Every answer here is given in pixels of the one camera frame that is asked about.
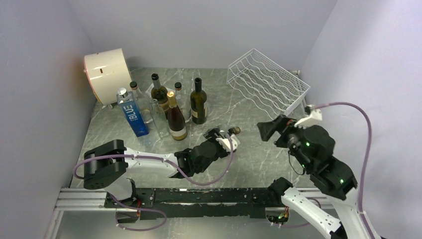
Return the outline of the dark bottle black cap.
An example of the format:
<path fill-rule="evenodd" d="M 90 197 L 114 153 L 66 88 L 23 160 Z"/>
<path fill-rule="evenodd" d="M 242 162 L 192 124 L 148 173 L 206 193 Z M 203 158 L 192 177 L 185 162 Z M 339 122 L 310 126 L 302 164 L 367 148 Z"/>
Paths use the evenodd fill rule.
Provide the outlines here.
<path fill-rule="evenodd" d="M 229 135 L 232 135 L 232 134 L 240 134 L 241 133 L 241 129 L 238 126 L 233 126 L 233 127 L 229 128 L 227 130 L 227 132 L 228 132 Z"/>

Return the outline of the slim amber gold-capped bottle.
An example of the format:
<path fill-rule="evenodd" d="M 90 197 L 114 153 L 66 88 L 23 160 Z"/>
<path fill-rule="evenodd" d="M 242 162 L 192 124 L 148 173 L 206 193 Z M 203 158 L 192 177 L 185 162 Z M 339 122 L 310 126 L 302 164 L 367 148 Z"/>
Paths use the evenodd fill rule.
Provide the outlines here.
<path fill-rule="evenodd" d="M 173 91 L 167 93 L 169 109 L 168 109 L 168 126 L 172 138 L 180 141 L 186 138 L 186 124 L 184 116 L 179 109 L 176 101 L 176 94 Z"/>

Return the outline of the dark green wine bottle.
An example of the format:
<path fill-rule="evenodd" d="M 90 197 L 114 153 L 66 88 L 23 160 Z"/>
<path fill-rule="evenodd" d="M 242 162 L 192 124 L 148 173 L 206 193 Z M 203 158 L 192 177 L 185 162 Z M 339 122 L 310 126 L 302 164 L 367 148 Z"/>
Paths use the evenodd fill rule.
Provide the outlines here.
<path fill-rule="evenodd" d="M 208 116 L 207 94 L 202 89 L 202 79 L 194 79 L 194 90 L 191 92 L 191 116 L 195 124 L 204 124 Z"/>

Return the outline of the clear bottle black cap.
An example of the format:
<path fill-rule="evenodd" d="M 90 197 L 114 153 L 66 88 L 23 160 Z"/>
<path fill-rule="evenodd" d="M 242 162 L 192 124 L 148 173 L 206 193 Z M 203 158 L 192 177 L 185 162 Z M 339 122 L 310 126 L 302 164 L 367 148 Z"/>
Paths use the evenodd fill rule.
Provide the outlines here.
<path fill-rule="evenodd" d="M 176 82 L 174 84 L 174 87 L 175 87 L 176 102 L 178 104 L 178 107 L 183 114 L 185 122 L 189 122 L 192 116 L 191 116 L 190 99 L 187 95 L 186 89 L 185 87 L 182 86 L 181 82 Z"/>

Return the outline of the small clear glass bottle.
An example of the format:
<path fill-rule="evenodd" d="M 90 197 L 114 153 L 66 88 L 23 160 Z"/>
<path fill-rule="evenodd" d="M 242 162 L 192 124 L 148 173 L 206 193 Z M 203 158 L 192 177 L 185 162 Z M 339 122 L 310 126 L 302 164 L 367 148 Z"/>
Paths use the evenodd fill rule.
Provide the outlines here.
<path fill-rule="evenodd" d="M 169 136 L 168 121 L 166 115 L 160 104 L 156 99 L 152 99 L 151 103 L 151 115 L 153 118 L 156 131 L 160 138 Z"/>

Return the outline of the dark primitivo wine bottle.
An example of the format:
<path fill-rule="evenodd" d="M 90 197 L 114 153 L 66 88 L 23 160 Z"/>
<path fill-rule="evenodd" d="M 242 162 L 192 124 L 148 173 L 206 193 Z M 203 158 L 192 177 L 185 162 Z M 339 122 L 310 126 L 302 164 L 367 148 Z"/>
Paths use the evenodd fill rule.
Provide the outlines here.
<path fill-rule="evenodd" d="M 166 119 L 168 119 L 168 112 L 169 112 L 169 103 L 167 98 L 167 88 L 162 86 L 159 80 L 159 75 L 157 73 L 153 73 L 151 75 L 151 79 L 153 82 L 153 88 L 151 90 L 151 97 L 156 99 L 159 103 L 159 106 L 163 109 L 165 113 Z"/>

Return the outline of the clear blue label bottle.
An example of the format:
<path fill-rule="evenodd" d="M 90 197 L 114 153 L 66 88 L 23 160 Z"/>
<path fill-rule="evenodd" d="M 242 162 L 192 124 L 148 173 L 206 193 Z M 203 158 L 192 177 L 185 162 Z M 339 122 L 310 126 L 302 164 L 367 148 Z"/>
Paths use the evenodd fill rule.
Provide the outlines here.
<path fill-rule="evenodd" d="M 149 130 L 145 124 L 140 108 L 132 91 L 126 88 L 119 88 L 117 91 L 117 104 L 137 137 L 148 135 Z"/>

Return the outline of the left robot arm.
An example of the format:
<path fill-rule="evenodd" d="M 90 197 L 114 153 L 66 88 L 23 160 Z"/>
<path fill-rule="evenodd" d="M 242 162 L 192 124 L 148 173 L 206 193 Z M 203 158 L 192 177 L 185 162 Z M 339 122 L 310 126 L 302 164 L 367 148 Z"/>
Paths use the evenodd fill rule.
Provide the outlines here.
<path fill-rule="evenodd" d="M 87 190 L 104 189 L 125 207 L 136 204 L 138 193 L 128 173 L 156 173 L 166 178 L 187 179 L 203 173 L 215 161 L 230 157 L 240 144 L 235 126 L 227 130 L 218 127 L 204 133 L 205 141 L 193 147 L 168 154 L 133 150 L 115 139 L 88 150 L 84 160 L 73 169 L 74 177 L 83 181 Z"/>

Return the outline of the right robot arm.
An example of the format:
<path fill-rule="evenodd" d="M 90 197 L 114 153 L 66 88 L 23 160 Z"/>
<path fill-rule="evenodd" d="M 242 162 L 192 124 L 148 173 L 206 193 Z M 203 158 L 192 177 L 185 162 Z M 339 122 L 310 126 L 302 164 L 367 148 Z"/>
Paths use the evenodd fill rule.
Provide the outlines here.
<path fill-rule="evenodd" d="M 268 141 L 275 132 L 280 134 L 275 146 L 288 149 L 338 217 L 326 213 L 283 177 L 268 187 L 270 203 L 296 211 L 326 239 L 379 239 L 366 213 L 358 208 L 358 183 L 352 169 L 333 156 L 335 140 L 319 125 L 299 128 L 296 123 L 280 115 L 259 122 L 257 127 L 262 141 Z"/>

